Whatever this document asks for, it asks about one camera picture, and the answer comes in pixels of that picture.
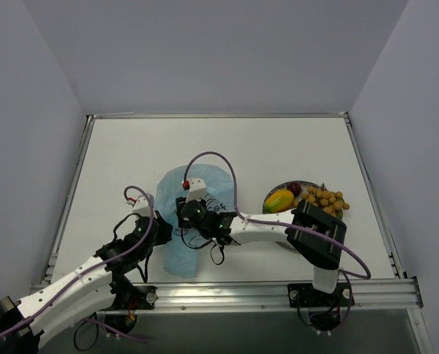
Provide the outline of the light blue plastic bag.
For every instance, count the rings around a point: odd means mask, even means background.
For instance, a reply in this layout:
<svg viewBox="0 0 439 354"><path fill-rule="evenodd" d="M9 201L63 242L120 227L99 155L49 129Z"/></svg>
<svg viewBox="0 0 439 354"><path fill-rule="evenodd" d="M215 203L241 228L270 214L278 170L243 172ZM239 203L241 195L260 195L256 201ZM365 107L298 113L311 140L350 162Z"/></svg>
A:
<svg viewBox="0 0 439 354"><path fill-rule="evenodd" d="M194 229L180 231L176 216L176 199L183 198L187 191L183 189L185 166L168 171L157 184L154 209L173 227L172 240L167 243L163 266L167 273L192 278L197 274L199 250L207 241ZM215 212L233 212L234 187L228 172L211 164L194 164L187 174L188 178L199 177L207 187L206 209Z"/></svg>

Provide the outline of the yellow mango fake fruit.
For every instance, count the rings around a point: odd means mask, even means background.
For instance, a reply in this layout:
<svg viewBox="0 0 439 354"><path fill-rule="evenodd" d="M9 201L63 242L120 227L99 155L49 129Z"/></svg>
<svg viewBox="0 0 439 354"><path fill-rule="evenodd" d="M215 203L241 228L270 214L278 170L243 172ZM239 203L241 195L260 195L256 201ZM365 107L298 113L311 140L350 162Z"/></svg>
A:
<svg viewBox="0 0 439 354"><path fill-rule="evenodd" d="M288 209L294 203L294 194L287 189L276 190L264 202L267 213L278 213Z"/></svg>

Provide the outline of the dark red plum fake fruit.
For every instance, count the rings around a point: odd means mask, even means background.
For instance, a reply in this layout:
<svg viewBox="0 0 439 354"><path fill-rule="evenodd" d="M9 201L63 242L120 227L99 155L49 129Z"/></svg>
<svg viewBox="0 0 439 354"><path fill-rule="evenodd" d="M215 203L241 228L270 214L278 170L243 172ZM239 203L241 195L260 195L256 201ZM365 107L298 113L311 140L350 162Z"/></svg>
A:
<svg viewBox="0 0 439 354"><path fill-rule="evenodd" d="M290 192L292 192L295 197L299 196L301 194L301 191L302 191L302 187L301 187L300 183L298 183L296 181L289 182L287 184L287 189Z"/></svg>

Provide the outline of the yellow longan fruit bunch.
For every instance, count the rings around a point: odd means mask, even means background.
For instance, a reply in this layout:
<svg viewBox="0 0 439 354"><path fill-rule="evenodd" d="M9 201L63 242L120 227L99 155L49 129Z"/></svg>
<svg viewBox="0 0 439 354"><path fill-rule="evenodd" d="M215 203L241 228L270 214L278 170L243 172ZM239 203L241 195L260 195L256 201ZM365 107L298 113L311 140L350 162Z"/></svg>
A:
<svg viewBox="0 0 439 354"><path fill-rule="evenodd" d="M326 187L308 186L300 197L340 220L343 218L344 212L350 209L350 204L344 200L342 192L333 192Z"/></svg>

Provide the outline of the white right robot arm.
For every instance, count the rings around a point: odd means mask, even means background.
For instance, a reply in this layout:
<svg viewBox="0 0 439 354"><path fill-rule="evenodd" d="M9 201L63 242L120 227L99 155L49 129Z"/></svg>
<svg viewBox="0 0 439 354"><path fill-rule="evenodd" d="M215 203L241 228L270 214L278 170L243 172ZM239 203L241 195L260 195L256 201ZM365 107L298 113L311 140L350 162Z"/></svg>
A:
<svg viewBox="0 0 439 354"><path fill-rule="evenodd" d="M246 243L286 243L313 266L311 295L325 305L337 295L337 281L347 226L313 204L301 201L295 209L262 215L216 212L204 201L176 199L181 230L196 230L220 251Z"/></svg>

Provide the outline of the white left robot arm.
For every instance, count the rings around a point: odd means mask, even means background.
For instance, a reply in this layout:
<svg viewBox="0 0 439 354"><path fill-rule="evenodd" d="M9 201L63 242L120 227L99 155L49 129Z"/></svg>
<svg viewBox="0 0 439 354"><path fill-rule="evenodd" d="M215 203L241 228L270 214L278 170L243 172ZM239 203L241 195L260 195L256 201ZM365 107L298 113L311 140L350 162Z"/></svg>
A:
<svg viewBox="0 0 439 354"><path fill-rule="evenodd" d="M155 246L170 241L173 227L159 215L135 216L131 233L114 237L65 277L19 300L0 300L0 353L36 353L101 310L153 309L147 298L155 289L136 287L127 274L149 261Z"/></svg>

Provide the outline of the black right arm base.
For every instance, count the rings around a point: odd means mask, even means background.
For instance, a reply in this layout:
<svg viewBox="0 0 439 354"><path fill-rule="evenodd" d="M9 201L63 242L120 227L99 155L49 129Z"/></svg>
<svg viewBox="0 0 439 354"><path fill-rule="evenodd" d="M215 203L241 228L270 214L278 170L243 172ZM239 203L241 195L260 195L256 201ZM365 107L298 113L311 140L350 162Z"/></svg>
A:
<svg viewBox="0 0 439 354"><path fill-rule="evenodd" d="M319 334L330 336L344 324L355 305L353 289L338 283L331 294L316 290L311 283L287 285L288 302L299 320Z"/></svg>

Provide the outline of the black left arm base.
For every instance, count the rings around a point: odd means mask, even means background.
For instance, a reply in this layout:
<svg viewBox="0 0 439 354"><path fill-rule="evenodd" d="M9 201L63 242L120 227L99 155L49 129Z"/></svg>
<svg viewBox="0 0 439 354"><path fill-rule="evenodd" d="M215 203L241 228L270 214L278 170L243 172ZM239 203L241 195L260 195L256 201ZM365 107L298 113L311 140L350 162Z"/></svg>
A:
<svg viewBox="0 0 439 354"><path fill-rule="evenodd" d="M114 304L107 310L120 314L105 314L104 323L124 334L130 333L137 323L138 310L153 310L157 300L157 287L142 285L116 296Z"/></svg>

